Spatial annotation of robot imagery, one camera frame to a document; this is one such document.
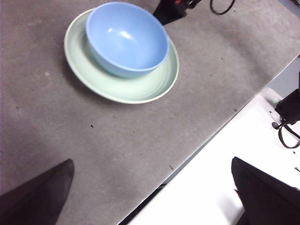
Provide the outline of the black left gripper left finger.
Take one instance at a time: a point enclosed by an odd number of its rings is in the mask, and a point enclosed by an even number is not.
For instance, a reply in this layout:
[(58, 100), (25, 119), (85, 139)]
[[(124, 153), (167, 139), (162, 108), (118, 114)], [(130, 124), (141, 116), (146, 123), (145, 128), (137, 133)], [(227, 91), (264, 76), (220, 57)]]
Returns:
[(68, 159), (0, 196), (2, 225), (54, 225), (68, 198), (74, 162)]

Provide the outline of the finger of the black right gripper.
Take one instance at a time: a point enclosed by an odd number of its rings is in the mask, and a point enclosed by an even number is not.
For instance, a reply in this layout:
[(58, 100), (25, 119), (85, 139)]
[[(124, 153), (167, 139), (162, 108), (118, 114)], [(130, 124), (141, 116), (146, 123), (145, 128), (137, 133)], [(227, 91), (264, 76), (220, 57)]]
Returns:
[(161, 0), (153, 15), (162, 25), (166, 25), (185, 17), (186, 9), (186, 0)]

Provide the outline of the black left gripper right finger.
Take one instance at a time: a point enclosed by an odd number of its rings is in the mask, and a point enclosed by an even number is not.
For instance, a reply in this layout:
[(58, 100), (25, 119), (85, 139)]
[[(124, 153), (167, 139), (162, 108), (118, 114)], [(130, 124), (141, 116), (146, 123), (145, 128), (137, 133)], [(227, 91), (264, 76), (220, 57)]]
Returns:
[(298, 225), (300, 190), (268, 175), (238, 157), (232, 176), (245, 209), (238, 225)]

